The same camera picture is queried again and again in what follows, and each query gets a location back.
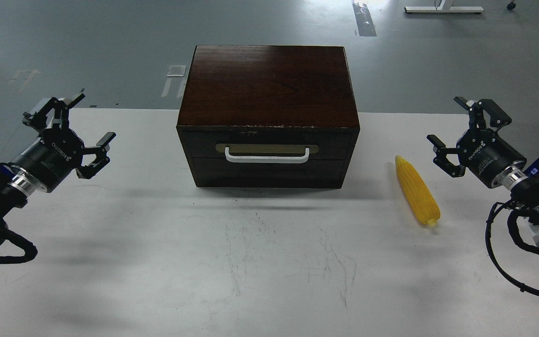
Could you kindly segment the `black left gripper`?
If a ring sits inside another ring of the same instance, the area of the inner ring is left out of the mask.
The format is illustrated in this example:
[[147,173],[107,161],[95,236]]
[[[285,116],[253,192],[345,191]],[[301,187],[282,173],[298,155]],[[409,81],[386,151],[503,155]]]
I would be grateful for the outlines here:
[[[84,93],[71,99],[43,98],[33,113],[22,115],[22,124],[43,134],[15,156],[11,164],[36,178],[47,193],[55,190],[73,169],[80,179],[91,179],[110,162],[109,143],[117,136],[115,132],[107,132],[94,147],[84,147],[81,138],[69,129],[69,111],[84,98]],[[48,129],[51,111],[54,115],[51,129]],[[80,166],[84,155],[95,155],[95,159]]]

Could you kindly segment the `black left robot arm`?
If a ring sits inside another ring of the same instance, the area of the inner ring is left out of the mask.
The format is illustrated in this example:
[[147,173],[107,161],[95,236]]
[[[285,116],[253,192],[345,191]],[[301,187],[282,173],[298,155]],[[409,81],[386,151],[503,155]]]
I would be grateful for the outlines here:
[[37,132],[37,138],[11,162],[0,162],[0,264],[27,263],[38,254],[36,246],[13,232],[5,216],[22,208],[40,190],[54,191],[72,171],[81,179],[91,179],[109,163],[109,143],[114,132],[107,132],[94,147],[69,127],[69,112],[84,99],[45,98],[33,111],[23,114],[23,124]]

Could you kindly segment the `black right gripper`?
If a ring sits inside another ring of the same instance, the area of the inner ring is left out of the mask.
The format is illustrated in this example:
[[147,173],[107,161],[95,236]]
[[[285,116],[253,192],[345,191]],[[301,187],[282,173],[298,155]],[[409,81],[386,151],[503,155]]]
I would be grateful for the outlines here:
[[[467,168],[490,189],[500,185],[495,179],[507,167],[525,167],[526,158],[496,134],[498,130],[511,124],[512,119],[494,100],[481,99],[474,102],[456,96],[454,101],[467,111],[470,118],[469,130],[460,137],[456,148],[447,148],[434,134],[426,136],[433,145],[433,152],[436,154],[433,162],[436,166],[453,178],[464,176]],[[495,131],[486,129],[485,114],[490,117],[489,125],[495,128]],[[459,155],[460,164],[450,162],[448,155]]]

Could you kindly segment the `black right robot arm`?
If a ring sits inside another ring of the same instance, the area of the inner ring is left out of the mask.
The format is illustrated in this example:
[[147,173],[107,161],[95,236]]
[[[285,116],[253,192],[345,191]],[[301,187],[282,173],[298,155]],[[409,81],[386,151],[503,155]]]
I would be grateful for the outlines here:
[[454,178],[470,170],[487,188],[504,186],[520,215],[539,227],[539,158],[527,167],[526,158],[501,138],[500,129],[512,120],[494,100],[454,100],[467,111],[469,127],[454,148],[434,134],[427,136],[436,154],[434,164]]

